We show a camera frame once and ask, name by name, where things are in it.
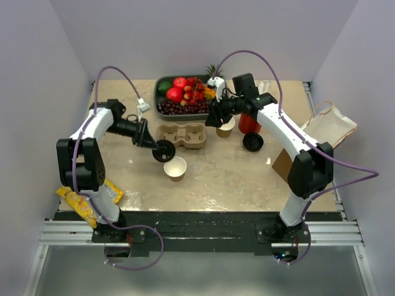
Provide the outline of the black cup lid top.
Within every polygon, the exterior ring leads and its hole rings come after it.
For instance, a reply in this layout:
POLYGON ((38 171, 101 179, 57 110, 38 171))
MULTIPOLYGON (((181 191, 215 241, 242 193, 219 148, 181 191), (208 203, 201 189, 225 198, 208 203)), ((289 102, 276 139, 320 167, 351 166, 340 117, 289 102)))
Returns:
POLYGON ((161 163, 171 161, 175 156, 175 146, 172 142, 161 139, 157 141, 158 148, 152 151, 153 157, 161 163))

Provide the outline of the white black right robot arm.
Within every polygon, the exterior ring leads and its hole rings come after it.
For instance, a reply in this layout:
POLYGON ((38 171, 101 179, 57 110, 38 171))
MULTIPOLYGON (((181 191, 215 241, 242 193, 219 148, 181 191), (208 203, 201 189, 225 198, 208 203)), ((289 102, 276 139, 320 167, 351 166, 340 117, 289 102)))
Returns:
POLYGON ((272 242, 289 242, 302 228, 302 218, 313 195, 322 192, 333 180, 330 161, 333 148, 303 132, 270 93, 259 93, 252 74, 234 77, 233 84, 236 94, 230 96, 223 78, 216 76, 208 80, 207 89, 215 91, 215 99, 209 103, 205 125, 220 128, 235 115, 247 115, 269 130, 287 151, 292 161, 288 174, 291 193, 266 235, 272 242))

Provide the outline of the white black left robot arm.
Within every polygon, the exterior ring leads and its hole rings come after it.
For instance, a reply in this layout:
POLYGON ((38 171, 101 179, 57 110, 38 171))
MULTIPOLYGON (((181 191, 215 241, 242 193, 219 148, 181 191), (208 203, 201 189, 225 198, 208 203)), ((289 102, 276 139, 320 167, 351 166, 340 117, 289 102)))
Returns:
POLYGON ((125 111, 126 107, 117 99, 93 104, 78 131, 56 143, 61 183, 84 198, 96 216, 94 230, 114 242, 127 237, 128 227, 104 185, 106 168, 99 141, 106 133, 112 133, 130 138, 137 147, 160 152, 160 145, 149 132, 148 121, 123 118, 125 111))

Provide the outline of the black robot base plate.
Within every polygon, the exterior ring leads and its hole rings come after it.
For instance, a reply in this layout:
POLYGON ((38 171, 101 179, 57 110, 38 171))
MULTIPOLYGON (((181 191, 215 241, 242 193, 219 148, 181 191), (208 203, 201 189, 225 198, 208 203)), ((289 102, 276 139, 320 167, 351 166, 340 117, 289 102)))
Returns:
POLYGON ((310 241, 303 224, 287 228, 276 212, 126 212, 117 229, 98 225, 94 243, 149 252, 253 253, 271 255, 275 244, 310 241))

